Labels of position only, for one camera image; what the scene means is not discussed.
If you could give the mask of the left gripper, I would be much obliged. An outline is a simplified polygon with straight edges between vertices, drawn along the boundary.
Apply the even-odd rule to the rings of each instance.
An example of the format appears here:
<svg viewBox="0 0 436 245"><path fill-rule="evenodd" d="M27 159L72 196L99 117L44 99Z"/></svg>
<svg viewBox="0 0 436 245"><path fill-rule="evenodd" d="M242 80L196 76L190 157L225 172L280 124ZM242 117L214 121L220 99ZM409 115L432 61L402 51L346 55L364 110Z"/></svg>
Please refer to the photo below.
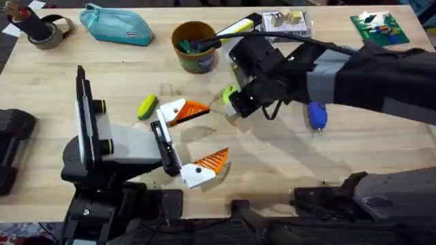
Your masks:
<svg viewBox="0 0 436 245"><path fill-rule="evenodd" d="M164 122L173 127L208 114L208 105L185 99L163 104L158 109L163 122L155 120L144 131L111 124L102 111L104 102L99 103L75 102L77 136L63 151L64 181L84 188L116 188L161 167L169 176L181 173L191 189L216 178L227 162L229 148L224 148L181 166L168 138Z"/></svg>

